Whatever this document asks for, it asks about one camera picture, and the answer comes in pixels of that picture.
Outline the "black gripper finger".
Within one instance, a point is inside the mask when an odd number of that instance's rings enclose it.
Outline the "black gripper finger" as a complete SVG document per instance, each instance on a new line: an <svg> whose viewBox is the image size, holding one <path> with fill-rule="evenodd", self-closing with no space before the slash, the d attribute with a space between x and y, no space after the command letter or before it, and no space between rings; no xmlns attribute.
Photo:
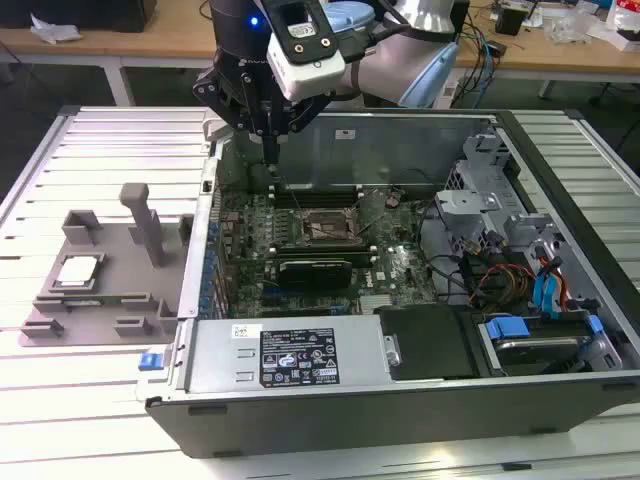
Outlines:
<svg viewBox="0 0 640 480"><path fill-rule="evenodd" d="M252 73L225 74L209 69L193 86L194 95L232 128L246 131L262 144L262 157L270 163L270 127L268 112L259 96L258 83Z"/></svg>
<svg viewBox="0 0 640 480"><path fill-rule="evenodd" d="M270 163L279 159L279 139L289 133L302 131L330 103L327 95L310 97L299 102L286 100L277 94L271 102L270 112Z"/></svg>

